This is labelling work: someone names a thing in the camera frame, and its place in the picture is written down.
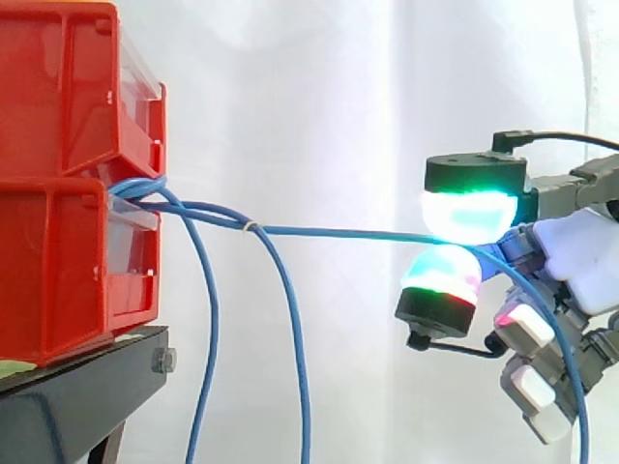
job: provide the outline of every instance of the glowing led light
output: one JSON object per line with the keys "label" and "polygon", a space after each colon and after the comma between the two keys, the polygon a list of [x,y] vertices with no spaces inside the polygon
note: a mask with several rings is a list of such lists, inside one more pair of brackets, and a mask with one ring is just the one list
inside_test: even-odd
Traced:
{"label": "glowing led light", "polygon": [[476,305],[482,269],[477,258],[461,246],[434,246],[415,260],[401,284],[448,293]]}
{"label": "glowing led light", "polygon": [[422,211],[436,237],[463,245],[496,242],[516,217],[517,198],[500,191],[465,194],[425,191]]}

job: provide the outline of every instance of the red storage bin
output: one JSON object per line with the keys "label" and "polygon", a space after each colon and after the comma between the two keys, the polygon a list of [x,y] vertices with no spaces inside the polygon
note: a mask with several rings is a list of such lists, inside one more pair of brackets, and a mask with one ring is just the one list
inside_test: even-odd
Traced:
{"label": "red storage bin", "polygon": [[107,3],[0,2],[0,177],[165,170],[165,89]]}
{"label": "red storage bin", "polygon": [[159,216],[95,179],[0,179],[0,360],[46,365],[158,314]]}

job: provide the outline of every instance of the white curtain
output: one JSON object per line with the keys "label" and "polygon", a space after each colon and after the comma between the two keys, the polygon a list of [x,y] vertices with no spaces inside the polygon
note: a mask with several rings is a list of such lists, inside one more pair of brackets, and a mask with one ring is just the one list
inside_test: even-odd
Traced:
{"label": "white curtain", "polygon": [[[571,2],[117,3],[169,88],[170,187],[263,223],[427,232],[418,204],[427,156],[485,150],[497,130],[585,128]],[[533,175],[584,159],[582,147],[552,142],[526,154]],[[201,272],[179,221],[164,227],[159,322],[170,326],[179,363],[130,419],[122,464],[182,462],[206,358]],[[220,288],[221,349],[196,462],[298,462],[291,336],[275,269],[253,237],[201,230]],[[421,248],[277,245],[304,322],[313,463],[569,462],[569,440],[541,446],[500,390],[503,362],[405,348],[406,328],[393,317],[398,280]],[[488,332],[505,287],[484,288],[470,344]],[[618,447],[596,425],[613,419],[604,404],[592,408],[596,464],[614,462]]]}

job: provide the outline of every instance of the black table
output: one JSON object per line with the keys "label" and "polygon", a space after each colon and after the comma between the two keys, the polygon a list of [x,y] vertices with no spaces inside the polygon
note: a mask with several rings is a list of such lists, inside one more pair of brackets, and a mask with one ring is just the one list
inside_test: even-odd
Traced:
{"label": "black table", "polygon": [[167,327],[0,380],[0,464],[116,462],[125,420],[173,369]]}

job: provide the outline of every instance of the blue cable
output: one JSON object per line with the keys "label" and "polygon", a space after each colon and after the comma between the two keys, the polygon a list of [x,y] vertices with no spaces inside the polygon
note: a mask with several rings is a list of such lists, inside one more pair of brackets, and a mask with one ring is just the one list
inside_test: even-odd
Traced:
{"label": "blue cable", "polygon": [[[201,202],[184,202],[185,210],[177,210],[173,206],[162,204],[143,204],[142,206],[147,209],[154,209],[158,211],[164,211],[171,214],[183,214],[187,218],[193,218],[208,222],[210,224],[218,225],[221,227],[227,227],[231,229],[242,229],[245,227],[249,220],[239,220],[238,222],[230,221],[221,217],[215,217],[198,211],[207,211],[215,213],[221,216],[229,216],[231,210],[208,203]],[[380,240],[390,242],[413,242],[427,245],[445,245],[448,242],[436,239],[434,237],[428,237],[416,234],[398,233],[398,232],[383,232],[383,231],[365,231],[365,230],[349,230],[349,229],[326,229],[315,227],[287,227],[287,226],[262,226],[262,229],[270,235],[282,235],[282,236],[296,236],[296,237],[321,237],[321,238],[340,238],[340,239],[362,239],[362,240]],[[566,368],[570,379],[572,380],[572,387],[576,401],[576,407],[578,412],[578,422],[580,424],[580,464],[589,463],[589,421],[587,417],[587,407],[585,401],[584,388],[582,387],[582,381],[578,372],[578,367],[575,362],[574,355],[572,353],[571,345],[568,339],[565,337],[559,323],[554,315],[552,309],[548,307],[544,298],[540,295],[537,289],[518,271],[513,269],[509,264],[503,260],[475,247],[465,246],[469,251],[474,253],[479,258],[489,261],[496,266],[501,272],[507,275],[516,285],[520,286],[527,294],[531,296],[533,301],[538,305],[548,324],[555,332],[557,342],[561,348],[563,358],[565,360]]]}
{"label": "blue cable", "polygon": [[[141,199],[153,193],[159,193],[170,204],[176,205],[175,207],[183,210],[183,204],[181,201],[167,188],[165,188],[165,179],[159,178],[158,180],[146,180],[146,179],[129,179],[112,186],[109,189],[111,194],[118,195],[121,198],[128,200]],[[215,277],[213,275],[213,269],[209,261],[206,248],[202,243],[202,239],[195,227],[192,220],[180,215],[187,231],[192,238],[193,245],[197,252],[200,264],[202,266],[202,272],[206,280],[206,286],[209,294],[209,303],[211,307],[211,333],[209,340],[209,354],[206,362],[206,369],[204,372],[204,378],[202,380],[202,386],[200,389],[200,395],[198,397],[197,406],[195,408],[195,414],[193,416],[192,431],[190,434],[190,440],[187,448],[187,454],[185,457],[186,464],[193,463],[195,458],[195,452],[197,448],[198,438],[200,435],[200,428],[202,426],[202,418],[204,416],[204,410],[206,409],[206,401],[208,398],[211,385],[213,383],[213,375],[215,373],[215,365],[217,362],[217,352],[220,337],[220,303],[217,294],[217,286],[215,283]]]}
{"label": "blue cable", "polygon": [[[232,223],[247,224],[251,219],[241,213],[224,207],[212,205],[212,212],[233,218]],[[303,343],[303,329],[301,324],[301,315],[297,297],[295,295],[292,280],[287,269],[281,261],[280,255],[273,245],[269,236],[265,233],[262,227],[258,224],[251,226],[250,231],[253,232],[260,242],[267,248],[267,251],[273,258],[275,265],[280,274],[281,283],[285,291],[288,302],[288,310],[290,313],[290,324],[292,326],[292,339],[294,344],[295,363],[297,367],[297,379],[299,384],[299,396],[301,400],[301,464],[310,464],[310,448],[311,448],[311,407],[310,407],[310,389],[308,386],[308,374],[305,360],[305,350]]]}

